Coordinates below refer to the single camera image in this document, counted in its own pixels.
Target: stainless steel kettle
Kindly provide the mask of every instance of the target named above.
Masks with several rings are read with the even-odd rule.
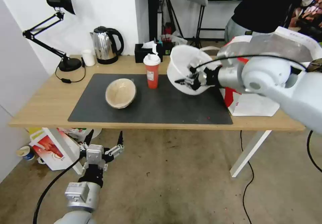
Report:
[[[119,31],[113,28],[100,26],[90,32],[93,45],[97,57],[97,62],[101,64],[111,64],[118,60],[124,49],[124,41]],[[121,43],[121,48],[117,50],[116,43],[113,38],[116,35]]]

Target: lamp shade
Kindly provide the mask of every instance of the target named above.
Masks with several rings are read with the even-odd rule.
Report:
[[[66,11],[75,15],[76,0],[46,0],[47,4],[53,8],[64,8]]]

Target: red cup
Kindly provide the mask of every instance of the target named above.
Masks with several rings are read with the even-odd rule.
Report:
[[[156,89],[158,87],[160,62],[159,56],[155,54],[148,54],[143,59],[147,71],[148,87],[150,89]]]

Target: white table leg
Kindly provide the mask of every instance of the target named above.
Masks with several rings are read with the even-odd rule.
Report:
[[[257,151],[257,149],[262,145],[267,136],[271,133],[272,130],[260,131],[255,134],[251,141],[247,144],[244,151],[239,156],[236,163],[230,169],[230,174],[232,177],[236,177],[242,168],[247,164],[249,159]]]
[[[48,134],[50,139],[53,141],[53,143],[56,145],[56,147],[59,149],[59,151],[68,159],[70,164],[74,163],[78,157],[79,157],[79,152],[78,156],[76,156],[71,148],[67,145],[63,137],[60,135],[58,130],[56,128],[43,128],[45,133]],[[77,174],[81,175],[83,172],[83,167],[78,162],[76,165],[74,165],[73,169],[76,171]]]

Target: black desk mat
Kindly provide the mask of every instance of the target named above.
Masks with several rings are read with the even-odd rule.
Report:
[[[105,90],[114,80],[128,78],[137,87],[134,101],[114,109],[105,101]],[[177,90],[166,75],[157,89],[149,89],[146,75],[94,74],[68,118],[69,122],[232,124],[218,89],[197,96]]]

